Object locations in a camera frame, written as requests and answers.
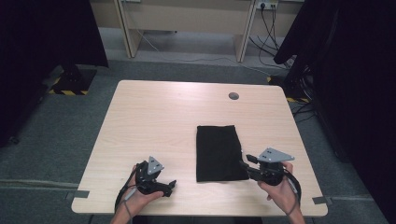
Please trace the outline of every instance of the power outlet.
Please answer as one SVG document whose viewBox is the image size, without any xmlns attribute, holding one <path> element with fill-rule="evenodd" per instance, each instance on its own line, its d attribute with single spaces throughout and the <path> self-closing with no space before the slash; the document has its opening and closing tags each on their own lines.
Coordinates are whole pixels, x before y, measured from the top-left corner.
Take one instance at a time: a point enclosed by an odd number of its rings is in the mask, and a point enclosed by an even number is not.
<svg viewBox="0 0 396 224">
<path fill-rule="evenodd" d="M 265 4 L 264 10 L 276 10 L 277 9 L 277 0 L 259 0 L 257 1 L 256 8 L 262 10 L 262 4 Z"/>
</svg>

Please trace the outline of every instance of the black pouch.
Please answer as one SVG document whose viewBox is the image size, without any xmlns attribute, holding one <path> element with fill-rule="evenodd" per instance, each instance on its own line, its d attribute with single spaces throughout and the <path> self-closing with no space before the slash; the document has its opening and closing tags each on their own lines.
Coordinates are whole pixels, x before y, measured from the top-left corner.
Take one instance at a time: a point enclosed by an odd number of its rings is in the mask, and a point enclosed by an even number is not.
<svg viewBox="0 0 396 224">
<path fill-rule="evenodd" d="M 197 182 L 246 180 L 241 144 L 233 125 L 197 127 Z"/>
</svg>

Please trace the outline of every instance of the hand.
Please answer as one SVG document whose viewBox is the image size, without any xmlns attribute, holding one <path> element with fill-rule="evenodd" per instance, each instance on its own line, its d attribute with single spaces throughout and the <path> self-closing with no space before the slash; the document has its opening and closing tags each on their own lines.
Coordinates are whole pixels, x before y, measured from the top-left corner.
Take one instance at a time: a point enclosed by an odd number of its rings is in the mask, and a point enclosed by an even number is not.
<svg viewBox="0 0 396 224">
<path fill-rule="evenodd" d="M 128 186 L 134 186 L 135 185 L 135 175 L 132 176 Z M 136 216 L 139 214 L 139 212 L 151 201 L 154 201 L 158 198 L 161 198 L 163 196 L 162 191 L 156 191 L 151 194 L 145 195 L 142 194 L 138 189 L 134 192 L 132 197 L 124 202 L 125 196 L 127 196 L 133 188 L 128 188 L 125 193 L 122 195 L 122 199 L 120 200 L 120 204 L 117 208 L 116 214 L 114 217 L 111 219 L 111 223 L 113 224 L 125 224 L 127 223 L 132 217 Z"/>
<path fill-rule="evenodd" d="M 291 174 L 293 172 L 293 165 L 291 163 L 282 162 L 283 166 Z M 298 204 L 297 196 L 291 189 L 289 180 L 287 177 L 283 177 L 282 182 L 277 186 L 271 186 L 265 182 L 258 181 L 258 185 L 261 189 L 267 191 L 267 200 L 274 200 L 274 203 L 286 214 L 289 215 L 291 223 L 304 223 L 304 217 Z"/>
</svg>

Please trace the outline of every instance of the gray bracket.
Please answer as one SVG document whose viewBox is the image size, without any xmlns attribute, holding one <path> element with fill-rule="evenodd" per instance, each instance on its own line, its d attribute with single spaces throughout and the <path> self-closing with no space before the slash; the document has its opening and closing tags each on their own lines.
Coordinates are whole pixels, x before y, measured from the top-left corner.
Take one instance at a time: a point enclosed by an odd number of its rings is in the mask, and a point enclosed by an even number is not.
<svg viewBox="0 0 396 224">
<path fill-rule="evenodd" d="M 264 152 L 262 152 L 262 154 L 260 154 L 257 160 L 265 162 L 294 161 L 294 157 L 274 148 L 268 147 L 264 150 Z"/>
<path fill-rule="evenodd" d="M 150 156 L 148 158 L 148 175 L 153 175 L 157 172 L 163 170 L 163 165 L 160 164 L 154 157 Z"/>
</svg>

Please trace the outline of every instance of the background table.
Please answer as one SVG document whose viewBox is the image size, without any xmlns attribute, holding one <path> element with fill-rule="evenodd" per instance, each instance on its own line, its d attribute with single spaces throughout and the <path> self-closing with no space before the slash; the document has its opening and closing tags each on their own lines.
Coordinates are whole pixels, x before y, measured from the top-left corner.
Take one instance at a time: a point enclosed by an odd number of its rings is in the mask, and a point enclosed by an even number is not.
<svg viewBox="0 0 396 224">
<path fill-rule="evenodd" d="M 229 98 L 239 94 L 238 100 Z M 116 89 L 75 198 L 73 211 L 111 214 L 134 164 L 153 156 L 165 169 L 158 181 L 177 185 L 170 198 L 149 204 L 141 215 L 284 216 L 255 181 L 196 183 L 196 127 L 235 125 L 246 154 L 274 147 L 296 158 L 305 216 L 327 214 L 302 139 L 279 87 L 160 81 L 122 81 Z"/>
</svg>

